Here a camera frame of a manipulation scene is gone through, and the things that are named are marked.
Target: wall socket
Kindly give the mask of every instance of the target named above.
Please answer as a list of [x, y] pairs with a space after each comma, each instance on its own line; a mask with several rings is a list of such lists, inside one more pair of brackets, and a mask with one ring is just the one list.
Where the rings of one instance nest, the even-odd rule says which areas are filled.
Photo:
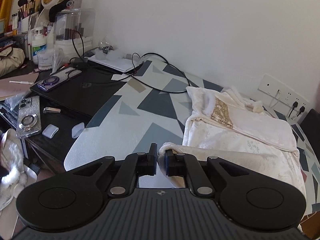
[[280, 99], [280, 102], [288, 105], [289, 107], [292, 107], [293, 103], [297, 101], [298, 107], [296, 108], [296, 110], [299, 110], [302, 106], [306, 108], [306, 111], [309, 110], [308, 101], [306, 101], [302, 96], [294, 92], [291, 88], [287, 87], [279, 80], [276, 80], [275, 78], [269, 75], [264, 75], [258, 87], [258, 90], [267, 93], [273, 98]]

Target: beige pouch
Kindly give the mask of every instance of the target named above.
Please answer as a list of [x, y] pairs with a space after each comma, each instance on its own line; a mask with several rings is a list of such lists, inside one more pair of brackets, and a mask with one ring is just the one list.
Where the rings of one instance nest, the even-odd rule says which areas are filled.
[[0, 77], [20, 67], [25, 59], [22, 49], [7, 48], [0, 52]]

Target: ribbed gray panel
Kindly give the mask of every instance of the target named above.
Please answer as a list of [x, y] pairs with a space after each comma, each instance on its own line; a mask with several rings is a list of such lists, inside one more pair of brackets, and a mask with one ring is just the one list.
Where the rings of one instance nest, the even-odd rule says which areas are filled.
[[253, 232], [232, 223], [209, 199], [188, 189], [137, 188], [127, 198], [111, 200], [88, 225], [63, 233], [23, 230], [17, 240], [299, 240], [297, 229], [278, 233]]

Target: black desk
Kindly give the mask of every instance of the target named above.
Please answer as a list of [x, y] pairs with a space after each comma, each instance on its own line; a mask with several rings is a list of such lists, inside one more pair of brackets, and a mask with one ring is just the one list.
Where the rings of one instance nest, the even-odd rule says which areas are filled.
[[[34, 68], [35, 68], [35, 65], [29, 61], [28, 66], [26, 68], [15, 70], [3, 76], [0, 79], [28, 74], [32, 72]], [[39, 74], [37, 81], [46, 78], [47, 76], [50, 75], [50, 73], [51, 73], [51, 70], [41, 72]], [[106, 82], [108, 82], [108, 80], [111, 80], [111, 77], [112, 77], [112, 75], [109, 75], [109, 76], [102, 75], [102, 76], [103, 76], [103, 80], [105, 80]], [[11, 128], [15, 129], [17, 125], [18, 106], [14, 109], [13, 112], [11, 112], [7, 107], [4, 106], [4, 102], [0, 102], [0, 106], [2, 107], [0, 109], [0, 116], [6, 121], [8, 125], [10, 125]], [[45, 107], [60, 108], [61, 113], [43, 114], [42, 110]], [[27, 148], [29, 147], [29, 149], [31, 148], [32, 150], [34, 150], [37, 156], [53, 172], [58, 173], [57, 169], [52, 167], [51, 161], [53, 161], [54, 164], [57, 163], [58, 165], [60, 165], [61, 168], [63, 168], [64, 159], [68, 151], [70, 150], [71, 146], [76, 141], [76, 139], [72, 139], [71, 137], [72, 128], [81, 122], [84, 122], [84, 124], [87, 125], [91, 120], [91, 117], [85, 114], [77, 113], [76, 111], [70, 110], [67, 107], [61, 106], [56, 102], [53, 102], [44, 97], [40, 97], [40, 111], [41, 111], [42, 129], [44, 130], [49, 124], [53, 124], [59, 127], [59, 131], [55, 134], [55, 136], [52, 139], [49, 139], [43, 136], [42, 134], [39, 134], [39, 135], [32, 136], [30, 138], [26, 138], [22, 140], [22, 143], [24, 143], [25, 141], [26, 144], [28, 144]]]

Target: pink notebook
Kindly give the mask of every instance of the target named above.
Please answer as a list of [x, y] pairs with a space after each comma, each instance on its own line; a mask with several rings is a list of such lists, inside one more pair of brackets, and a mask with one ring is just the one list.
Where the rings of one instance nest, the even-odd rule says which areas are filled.
[[15, 96], [17, 94], [26, 92], [33, 85], [10, 83], [10, 81], [27, 81], [35, 82], [39, 73], [27, 74], [22, 76], [16, 76], [0, 80], [0, 101], [5, 100], [8, 97]]

